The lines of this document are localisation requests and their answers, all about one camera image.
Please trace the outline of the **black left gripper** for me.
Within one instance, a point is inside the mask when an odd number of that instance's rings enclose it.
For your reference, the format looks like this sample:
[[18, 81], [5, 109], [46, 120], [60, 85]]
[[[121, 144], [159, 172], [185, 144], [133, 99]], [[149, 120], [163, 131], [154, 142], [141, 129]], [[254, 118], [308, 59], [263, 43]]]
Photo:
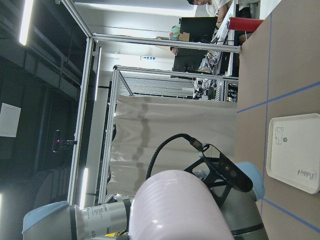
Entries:
[[[240, 191], [240, 189], [235, 185], [235, 182], [228, 179], [227, 174], [223, 173], [223, 170], [219, 166], [219, 164], [222, 162], [223, 160], [218, 157], [201, 158], [184, 170], [195, 176], [196, 174], [193, 172], [193, 169], [195, 167], [199, 166], [202, 163], [205, 163], [208, 166], [209, 173], [201, 181], [209, 189], [219, 208], [223, 206], [232, 188]], [[225, 186], [225, 188], [222, 194], [219, 196], [215, 193], [214, 188], [221, 186]]]

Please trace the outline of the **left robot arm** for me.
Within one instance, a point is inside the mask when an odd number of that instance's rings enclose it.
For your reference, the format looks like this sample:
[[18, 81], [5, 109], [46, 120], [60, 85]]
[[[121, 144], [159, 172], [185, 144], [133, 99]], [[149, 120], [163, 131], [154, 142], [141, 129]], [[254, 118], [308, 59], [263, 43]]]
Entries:
[[25, 240], [266, 240], [256, 202], [265, 189], [250, 162], [224, 161], [232, 176], [243, 173], [248, 192], [235, 189], [209, 170], [166, 170], [148, 178], [133, 198], [79, 208], [67, 201], [24, 216]]

